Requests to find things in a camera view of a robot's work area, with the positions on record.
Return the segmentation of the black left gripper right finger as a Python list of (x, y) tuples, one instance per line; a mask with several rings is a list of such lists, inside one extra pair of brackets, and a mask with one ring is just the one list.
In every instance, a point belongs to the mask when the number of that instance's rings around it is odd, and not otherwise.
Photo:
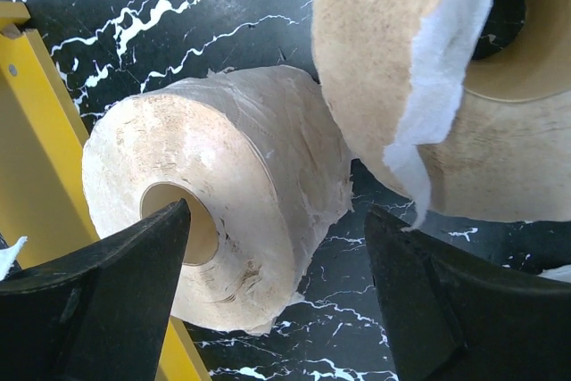
[(379, 206), (364, 233), (399, 379), (569, 379), (567, 282), (408, 231)]

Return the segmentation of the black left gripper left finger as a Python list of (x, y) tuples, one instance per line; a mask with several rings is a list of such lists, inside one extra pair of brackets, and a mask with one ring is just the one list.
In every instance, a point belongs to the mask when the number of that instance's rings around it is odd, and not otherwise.
[(153, 380), (186, 250), (179, 200), (1, 283), (3, 380)]

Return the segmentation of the white paper roll sheet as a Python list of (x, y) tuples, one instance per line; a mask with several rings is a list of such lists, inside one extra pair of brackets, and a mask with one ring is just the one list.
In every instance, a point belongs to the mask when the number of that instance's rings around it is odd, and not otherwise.
[(21, 236), (15, 244), (8, 245), (4, 237), (0, 237), (0, 280), (7, 279), (11, 274), (21, 270), (21, 265), (18, 263), (18, 255), (25, 243), (27, 236)]

